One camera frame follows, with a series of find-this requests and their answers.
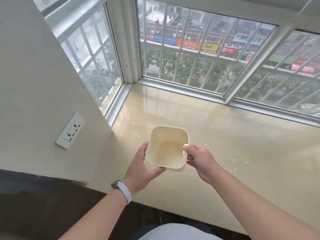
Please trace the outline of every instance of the white watch strap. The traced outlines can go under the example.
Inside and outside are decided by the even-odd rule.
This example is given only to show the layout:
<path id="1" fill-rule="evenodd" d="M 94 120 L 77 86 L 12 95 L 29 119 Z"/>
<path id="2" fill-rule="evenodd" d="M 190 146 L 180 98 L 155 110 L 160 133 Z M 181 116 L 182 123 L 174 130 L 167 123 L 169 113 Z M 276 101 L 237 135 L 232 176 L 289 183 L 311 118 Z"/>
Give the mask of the white watch strap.
<path id="1" fill-rule="evenodd" d="M 125 195 L 125 197 L 127 198 L 127 204 L 129 204 L 132 199 L 130 191 L 128 190 L 128 188 L 125 186 L 125 184 L 122 181 L 117 186 L 122 191 L 122 193 Z"/>

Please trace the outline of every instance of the white shirt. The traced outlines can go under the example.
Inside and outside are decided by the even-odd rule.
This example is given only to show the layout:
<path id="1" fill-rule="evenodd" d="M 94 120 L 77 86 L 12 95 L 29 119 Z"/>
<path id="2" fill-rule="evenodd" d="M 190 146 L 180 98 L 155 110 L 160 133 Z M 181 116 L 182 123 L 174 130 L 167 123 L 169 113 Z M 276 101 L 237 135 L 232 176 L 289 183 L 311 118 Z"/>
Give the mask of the white shirt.
<path id="1" fill-rule="evenodd" d="M 178 223 L 170 223 L 151 230 L 139 240 L 222 240 L 199 229 Z"/>

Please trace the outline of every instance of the blue sign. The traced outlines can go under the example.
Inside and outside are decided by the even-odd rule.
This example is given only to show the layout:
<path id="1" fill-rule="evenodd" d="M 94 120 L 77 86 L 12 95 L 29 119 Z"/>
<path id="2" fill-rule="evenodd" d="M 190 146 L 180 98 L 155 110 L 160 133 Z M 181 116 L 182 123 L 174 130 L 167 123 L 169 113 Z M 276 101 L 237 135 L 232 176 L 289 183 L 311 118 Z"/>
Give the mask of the blue sign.
<path id="1" fill-rule="evenodd" d="M 154 35 L 154 41 L 157 43 L 161 43 L 162 41 L 162 35 Z M 172 37 L 164 37 L 164 43 L 168 45 L 177 45 L 177 38 L 172 38 Z"/>

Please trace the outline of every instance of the yellow banner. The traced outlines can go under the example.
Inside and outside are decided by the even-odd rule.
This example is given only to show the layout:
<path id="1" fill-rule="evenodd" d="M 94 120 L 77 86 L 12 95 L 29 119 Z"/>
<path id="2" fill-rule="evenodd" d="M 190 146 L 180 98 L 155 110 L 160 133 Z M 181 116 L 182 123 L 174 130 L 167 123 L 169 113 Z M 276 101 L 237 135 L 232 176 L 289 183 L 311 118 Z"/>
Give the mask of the yellow banner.
<path id="1" fill-rule="evenodd" d="M 202 46 L 203 50 L 209 50 L 209 51 L 217 51 L 219 46 L 217 44 L 208 44 L 204 43 Z"/>

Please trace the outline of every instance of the countertop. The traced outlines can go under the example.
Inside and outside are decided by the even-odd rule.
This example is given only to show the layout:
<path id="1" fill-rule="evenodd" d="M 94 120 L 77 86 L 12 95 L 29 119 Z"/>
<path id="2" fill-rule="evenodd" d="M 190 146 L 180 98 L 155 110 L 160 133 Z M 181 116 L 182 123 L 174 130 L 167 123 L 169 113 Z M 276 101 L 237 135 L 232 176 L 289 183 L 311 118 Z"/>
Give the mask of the countertop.
<path id="1" fill-rule="evenodd" d="M 132 86 L 87 187 L 108 193 L 157 125 L 185 129 L 190 144 L 208 148 L 251 189 L 320 230 L 320 128 L 140 84 Z M 189 165 L 166 170 L 133 201 L 245 233 Z"/>

